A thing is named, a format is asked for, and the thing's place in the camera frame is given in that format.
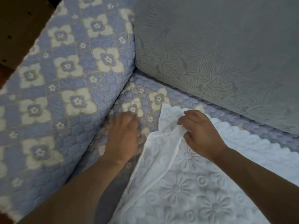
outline quilted fabric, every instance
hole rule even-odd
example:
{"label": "quilted fabric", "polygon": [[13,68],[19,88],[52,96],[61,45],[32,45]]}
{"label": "quilted fabric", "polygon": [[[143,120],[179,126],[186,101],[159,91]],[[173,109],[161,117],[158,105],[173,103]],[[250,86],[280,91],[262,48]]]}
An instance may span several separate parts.
{"label": "quilted fabric", "polygon": [[129,178],[136,166],[139,155],[142,152],[146,137],[150,132],[158,130],[158,119],[162,104],[170,104],[181,108],[197,109],[201,112],[216,117],[221,121],[248,130],[271,143],[278,143],[281,147],[288,147],[291,151],[299,152],[299,137],[291,133],[282,132],[267,125],[249,120],[239,114],[221,108],[196,96],[185,94],[171,86],[167,86],[157,80],[136,70],[114,103],[110,114],[103,122],[102,127],[95,135],[86,153],[77,165],[73,176],[87,169],[105,151],[108,134],[108,123],[112,115],[122,111],[132,111],[140,117],[139,148],[136,155],[127,163],[124,169],[112,181],[98,204],[96,220],[101,223],[109,222],[112,214],[126,188]]}
{"label": "quilted fabric", "polygon": [[[162,106],[159,131],[149,134],[110,223],[269,223],[234,181],[187,145],[187,130],[176,124],[185,110]],[[298,153],[207,116],[230,148],[299,185]]]}
{"label": "quilted fabric", "polygon": [[0,210],[65,184],[133,72],[135,0],[62,0],[0,92]]}
{"label": "quilted fabric", "polygon": [[138,0],[136,66],[299,134],[299,0]]}

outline sofa cover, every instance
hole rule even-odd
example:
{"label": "sofa cover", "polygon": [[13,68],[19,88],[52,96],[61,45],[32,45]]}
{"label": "sofa cover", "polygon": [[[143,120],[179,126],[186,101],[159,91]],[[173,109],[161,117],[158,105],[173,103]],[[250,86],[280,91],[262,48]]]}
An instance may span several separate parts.
{"label": "sofa cover", "polygon": [[138,0],[136,66],[299,134],[299,0]]}

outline white embroidered fabric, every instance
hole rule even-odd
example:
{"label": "white embroidered fabric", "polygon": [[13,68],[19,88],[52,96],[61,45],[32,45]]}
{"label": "white embroidered fabric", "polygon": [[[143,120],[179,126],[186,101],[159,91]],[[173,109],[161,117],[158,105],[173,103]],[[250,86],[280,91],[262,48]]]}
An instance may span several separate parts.
{"label": "white embroidered fabric", "polygon": [[[163,105],[110,221],[136,223],[269,223],[216,165],[192,151],[177,120],[187,109]],[[245,157],[299,185],[299,154],[207,115],[224,142]]]}

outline sofa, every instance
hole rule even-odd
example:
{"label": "sofa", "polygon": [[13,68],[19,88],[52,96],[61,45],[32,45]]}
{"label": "sofa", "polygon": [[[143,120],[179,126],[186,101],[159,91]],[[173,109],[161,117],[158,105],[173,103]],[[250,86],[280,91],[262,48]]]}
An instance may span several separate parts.
{"label": "sofa", "polygon": [[139,147],[99,201],[109,222],[163,103],[298,152],[297,2],[62,0],[0,91],[0,211],[18,221],[44,202],[131,111]]}

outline forearm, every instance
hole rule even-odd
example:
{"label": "forearm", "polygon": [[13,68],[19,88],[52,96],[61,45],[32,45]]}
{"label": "forearm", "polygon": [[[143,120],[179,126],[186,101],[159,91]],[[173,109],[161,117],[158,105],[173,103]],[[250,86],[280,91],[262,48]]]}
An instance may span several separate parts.
{"label": "forearm", "polygon": [[299,223],[299,187],[230,148],[213,162],[250,197],[269,222]]}
{"label": "forearm", "polygon": [[20,223],[87,223],[96,205],[122,165],[100,158],[75,177]]}

